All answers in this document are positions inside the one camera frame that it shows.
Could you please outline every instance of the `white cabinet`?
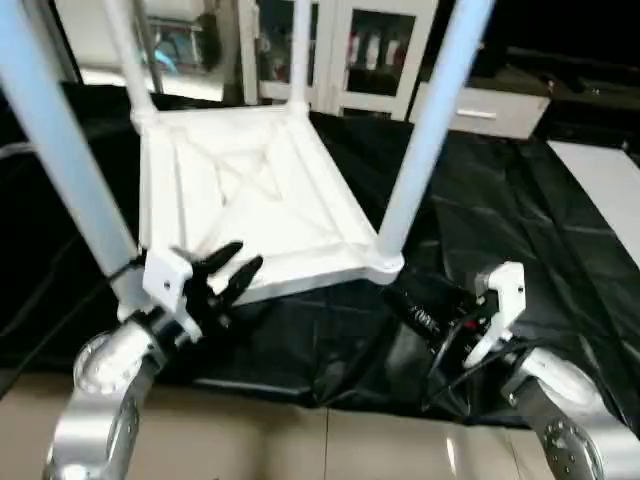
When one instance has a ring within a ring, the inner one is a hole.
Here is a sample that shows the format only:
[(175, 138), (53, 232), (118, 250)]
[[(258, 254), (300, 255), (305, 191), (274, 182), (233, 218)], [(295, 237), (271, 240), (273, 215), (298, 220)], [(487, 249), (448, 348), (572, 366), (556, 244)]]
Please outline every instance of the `white cabinet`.
[[(293, 2), (238, 0), (245, 102), (288, 97)], [(307, 99), (314, 110), (404, 120), (437, 0), (314, 0)]]
[(342, 0), (326, 111), (369, 110), (404, 120), (436, 7), (435, 0)]
[[(409, 120), (415, 123), (429, 90), (421, 83)], [(458, 102), (451, 130), (497, 137), (529, 138), (549, 105), (549, 98), (481, 88), (464, 88)]]

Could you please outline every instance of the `beige floor tile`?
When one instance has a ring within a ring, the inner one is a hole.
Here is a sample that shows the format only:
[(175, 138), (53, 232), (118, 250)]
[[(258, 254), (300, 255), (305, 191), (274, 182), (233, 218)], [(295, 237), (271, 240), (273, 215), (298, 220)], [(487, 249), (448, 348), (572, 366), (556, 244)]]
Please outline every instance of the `beige floor tile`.
[(554, 480), (535, 433), (509, 430), (521, 480)]
[(326, 418), (326, 410), (158, 389), (129, 478), (322, 480)]
[(504, 429), (329, 412), (326, 480), (518, 480)]
[(0, 402), (0, 479), (41, 478), (71, 387), (71, 377), (25, 375)]
[[(0, 403), (0, 480), (40, 478), (70, 379), (26, 376)], [(326, 410), (157, 388), (128, 480), (324, 477)]]

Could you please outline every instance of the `black plastic sheet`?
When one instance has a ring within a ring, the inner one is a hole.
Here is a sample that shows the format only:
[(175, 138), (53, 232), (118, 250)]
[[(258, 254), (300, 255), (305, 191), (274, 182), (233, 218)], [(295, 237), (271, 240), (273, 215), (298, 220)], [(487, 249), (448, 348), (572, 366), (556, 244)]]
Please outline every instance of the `black plastic sheet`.
[[(70, 86), (66, 93), (135, 234), (139, 140), (125, 92)], [(169, 96), (155, 102), (159, 108), (218, 106)], [(319, 114), (311, 119), (377, 228), (411, 125)], [(6, 105), (0, 122), (0, 145), (24, 140)], [(0, 199), (0, 361), (11, 366), (101, 275), (35, 156), (0, 161)], [(560, 344), (576, 359), (583, 355), (580, 336), (587, 338), (610, 388), (637, 419), (640, 272), (544, 142), (452, 132), (404, 253), (398, 285), (427, 305), (446, 300), (445, 279), (464, 285), (487, 265), (523, 262), (527, 310), (516, 333)], [(3, 335), (38, 288), (44, 293), (29, 321)], [(81, 345), (117, 325), (115, 307), (113, 294), (105, 292), (33, 368), (70, 372)], [(492, 371), (473, 384), (472, 414), (452, 417), (446, 398), (421, 412), (421, 384), (430, 362), (426, 345), (390, 313), (380, 287), (367, 281), (242, 307), (236, 314), (244, 321), (232, 339), (211, 338), (185, 352), (164, 381), (308, 407), (520, 423), (500, 399)]]

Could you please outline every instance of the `cabinet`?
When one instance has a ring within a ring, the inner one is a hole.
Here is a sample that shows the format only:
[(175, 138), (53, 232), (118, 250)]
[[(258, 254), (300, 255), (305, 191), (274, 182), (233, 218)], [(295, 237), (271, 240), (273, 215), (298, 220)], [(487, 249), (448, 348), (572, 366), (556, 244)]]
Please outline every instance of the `cabinet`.
[[(285, 100), (291, 0), (239, 0), (245, 102)], [(307, 99), (404, 120), (437, 0), (314, 0)]]

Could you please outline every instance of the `white chair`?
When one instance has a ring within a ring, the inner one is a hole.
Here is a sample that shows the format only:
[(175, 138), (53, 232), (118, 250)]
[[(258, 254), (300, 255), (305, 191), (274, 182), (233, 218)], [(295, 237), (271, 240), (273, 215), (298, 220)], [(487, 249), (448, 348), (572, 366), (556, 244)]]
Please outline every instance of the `white chair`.
[[(140, 134), (143, 246), (176, 245), (204, 256), (230, 240), (244, 241), (237, 262), (256, 253), (265, 257), (244, 302), (356, 278), (381, 284), (396, 278), (493, 0), (456, 5), (378, 234), (308, 119), (311, 0), (295, 4), (291, 94), (285, 105), (173, 112), (159, 112), (151, 101), (123, 0), (104, 4)], [(1, 3), (0, 36), (5, 93), (98, 263), (105, 274), (112, 273), (135, 254), (133, 242), (44, 65), (19, 0)], [(28, 78), (21, 78), (27, 72)], [(43, 112), (56, 118), (54, 127), (42, 121)], [(221, 273), (216, 279), (224, 283)], [(138, 281), (125, 276), (116, 283), (122, 303), (134, 307), (141, 301)]]

